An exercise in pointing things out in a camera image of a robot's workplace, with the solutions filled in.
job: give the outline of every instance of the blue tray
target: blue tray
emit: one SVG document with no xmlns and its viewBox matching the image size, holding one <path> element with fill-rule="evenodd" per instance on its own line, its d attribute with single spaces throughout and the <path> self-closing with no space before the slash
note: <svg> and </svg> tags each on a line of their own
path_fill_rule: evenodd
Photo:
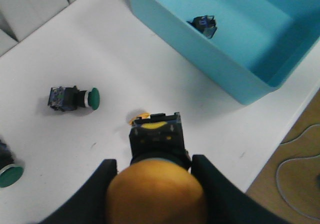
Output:
<svg viewBox="0 0 320 224">
<path fill-rule="evenodd" d="M 245 105 L 280 88 L 320 36 L 320 0 L 130 2 L 143 23 Z M 187 23 L 204 15 L 217 21 L 212 39 Z"/>
</svg>

